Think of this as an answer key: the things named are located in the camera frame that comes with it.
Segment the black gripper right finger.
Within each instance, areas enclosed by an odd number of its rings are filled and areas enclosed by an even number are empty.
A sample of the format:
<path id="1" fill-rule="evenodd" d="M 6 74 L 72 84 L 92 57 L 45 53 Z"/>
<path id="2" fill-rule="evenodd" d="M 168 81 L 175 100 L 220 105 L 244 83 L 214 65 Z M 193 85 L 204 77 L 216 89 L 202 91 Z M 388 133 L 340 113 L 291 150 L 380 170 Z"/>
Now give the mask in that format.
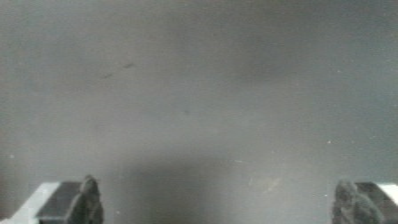
<path id="1" fill-rule="evenodd" d="M 398 184 L 340 180 L 330 224 L 398 224 Z"/>

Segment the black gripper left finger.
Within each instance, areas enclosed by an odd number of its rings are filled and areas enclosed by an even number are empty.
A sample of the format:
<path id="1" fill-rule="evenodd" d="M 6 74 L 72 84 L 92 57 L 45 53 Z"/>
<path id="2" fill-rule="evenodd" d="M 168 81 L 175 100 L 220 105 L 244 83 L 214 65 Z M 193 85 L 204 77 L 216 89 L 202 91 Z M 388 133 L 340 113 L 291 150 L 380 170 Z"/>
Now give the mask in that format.
<path id="1" fill-rule="evenodd" d="M 44 182 L 13 215 L 10 224 L 102 224 L 104 212 L 95 178 Z"/>

